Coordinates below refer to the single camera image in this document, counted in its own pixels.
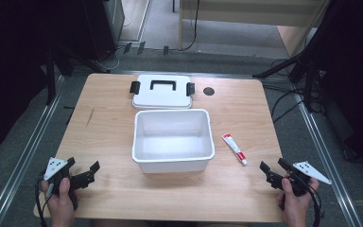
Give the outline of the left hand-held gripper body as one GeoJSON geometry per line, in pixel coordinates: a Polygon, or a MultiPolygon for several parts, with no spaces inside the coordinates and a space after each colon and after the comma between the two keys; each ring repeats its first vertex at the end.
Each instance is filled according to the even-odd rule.
{"type": "MultiPolygon", "coordinates": [[[[40,183],[47,183],[45,197],[49,199],[53,195],[59,195],[61,180],[63,178],[70,180],[71,177],[72,175],[70,174],[70,167],[67,166],[67,160],[51,157],[48,160],[46,169],[39,176],[40,183]]],[[[78,202],[74,191],[69,189],[69,197],[73,203],[74,210],[77,210],[78,202]]]]}

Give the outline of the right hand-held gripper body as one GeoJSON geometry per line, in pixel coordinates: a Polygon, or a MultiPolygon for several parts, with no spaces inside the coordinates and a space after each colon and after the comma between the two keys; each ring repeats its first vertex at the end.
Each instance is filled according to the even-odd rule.
{"type": "Polygon", "coordinates": [[[322,183],[332,183],[331,180],[311,166],[307,161],[288,165],[285,170],[292,184],[293,193],[297,197],[302,196],[309,191],[309,182],[312,178],[322,183]]]}

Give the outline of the white and red ointment tube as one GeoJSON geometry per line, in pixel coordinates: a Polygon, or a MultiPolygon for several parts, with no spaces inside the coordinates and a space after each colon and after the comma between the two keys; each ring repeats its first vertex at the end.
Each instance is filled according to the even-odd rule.
{"type": "Polygon", "coordinates": [[[246,166],[248,164],[248,161],[247,161],[244,153],[241,151],[240,147],[235,143],[232,136],[229,133],[226,133],[226,134],[223,134],[221,136],[221,138],[229,146],[229,148],[235,154],[236,158],[240,161],[240,163],[243,166],[246,166]]]}

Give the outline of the white plastic storage box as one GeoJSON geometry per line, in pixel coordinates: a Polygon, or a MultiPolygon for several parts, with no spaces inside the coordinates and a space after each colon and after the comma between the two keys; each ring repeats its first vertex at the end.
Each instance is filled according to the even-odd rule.
{"type": "Polygon", "coordinates": [[[203,109],[135,116],[132,159],[144,173],[202,171],[215,154],[210,115],[203,109]]]}

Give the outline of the white lid with black handle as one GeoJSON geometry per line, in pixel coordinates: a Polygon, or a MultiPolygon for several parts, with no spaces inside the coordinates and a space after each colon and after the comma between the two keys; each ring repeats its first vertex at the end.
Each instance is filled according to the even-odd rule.
{"type": "Polygon", "coordinates": [[[136,109],[188,109],[195,83],[187,76],[140,75],[130,85],[136,109]]]}

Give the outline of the person's left hand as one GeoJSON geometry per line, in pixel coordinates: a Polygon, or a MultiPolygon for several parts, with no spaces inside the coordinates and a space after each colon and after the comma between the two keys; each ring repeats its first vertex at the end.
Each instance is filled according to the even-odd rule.
{"type": "Polygon", "coordinates": [[[63,178],[60,182],[59,195],[53,195],[47,202],[52,220],[75,221],[75,210],[69,197],[70,180],[63,178]]]}

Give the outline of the person's right hand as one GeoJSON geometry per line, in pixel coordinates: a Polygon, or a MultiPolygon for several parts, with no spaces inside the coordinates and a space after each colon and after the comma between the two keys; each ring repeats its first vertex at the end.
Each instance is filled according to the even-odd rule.
{"type": "Polygon", "coordinates": [[[279,204],[285,204],[285,210],[282,214],[283,221],[288,219],[305,219],[309,209],[312,197],[309,193],[296,197],[292,190],[289,179],[282,179],[283,192],[277,197],[279,204]]]}

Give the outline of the black metal stand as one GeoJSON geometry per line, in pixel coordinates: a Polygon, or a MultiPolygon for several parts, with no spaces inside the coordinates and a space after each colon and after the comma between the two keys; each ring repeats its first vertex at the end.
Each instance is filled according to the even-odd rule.
{"type": "Polygon", "coordinates": [[[71,76],[74,68],[69,61],[70,56],[71,51],[62,45],[52,46],[46,53],[47,105],[50,105],[56,96],[54,65],[57,65],[63,75],[71,76]]]}

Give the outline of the black tripod stand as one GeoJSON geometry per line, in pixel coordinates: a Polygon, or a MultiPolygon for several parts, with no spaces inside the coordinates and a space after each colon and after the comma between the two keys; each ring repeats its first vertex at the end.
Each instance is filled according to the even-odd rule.
{"type": "Polygon", "coordinates": [[[286,69],[288,66],[293,65],[293,69],[289,73],[289,81],[298,83],[302,78],[305,78],[305,85],[303,88],[303,104],[308,112],[313,113],[315,109],[311,106],[314,79],[317,73],[316,62],[313,55],[308,48],[305,48],[299,54],[285,60],[276,66],[271,67],[265,72],[255,74],[255,79],[265,79],[279,71],[286,69]]]}

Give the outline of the black curtain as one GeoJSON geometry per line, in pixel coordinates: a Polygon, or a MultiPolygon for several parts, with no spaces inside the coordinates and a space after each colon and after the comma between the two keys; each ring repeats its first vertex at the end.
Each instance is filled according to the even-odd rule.
{"type": "Polygon", "coordinates": [[[47,88],[46,53],[60,43],[71,0],[0,0],[0,144],[47,88]]]}
{"type": "Polygon", "coordinates": [[[349,159],[363,160],[363,0],[330,0],[317,33],[326,114],[349,159]]]}

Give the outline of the black cabinet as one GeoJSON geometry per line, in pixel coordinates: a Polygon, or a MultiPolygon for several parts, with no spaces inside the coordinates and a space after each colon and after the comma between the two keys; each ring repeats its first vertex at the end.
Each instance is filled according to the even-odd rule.
{"type": "Polygon", "coordinates": [[[125,22],[122,0],[82,0],[94,57],[103,61],[118,46],[125,22]]]}

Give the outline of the light wooden furniture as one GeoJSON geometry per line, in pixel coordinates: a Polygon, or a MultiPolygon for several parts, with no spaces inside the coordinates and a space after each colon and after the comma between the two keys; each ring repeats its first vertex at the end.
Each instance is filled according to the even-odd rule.
{"type": "Polygon", "coordinates": [[[180,0],[179,48],[182,20],[232,22],[277,26],[289,57],[301,51],[313,27],[320,24],[331,0],[180,0]]]}

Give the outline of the metal floor rail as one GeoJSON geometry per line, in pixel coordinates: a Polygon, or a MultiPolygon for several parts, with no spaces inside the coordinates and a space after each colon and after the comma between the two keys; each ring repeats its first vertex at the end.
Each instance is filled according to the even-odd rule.
{"type": "Polygon", "coordinates": [[[348,227],[363,227],[361,218],[354,207],[353,200],[330,155],[314,115],[308,112],[304,106],[303,95],[295,95],[295,99],[299,103],[299,109],[302,113],[303,120],[309,130],[323,168],[328,178],[332,181],[332,188],[337,198],[337,203],[345,217],[348,227]]]}
{"type": "Polygon", "coordinates": [[[64,84],[64,76],[54,78],[56,93],[51,102],[46,105],[43,93],[38,94],[0,145],[0,224],[57,108],[64,84]]]}

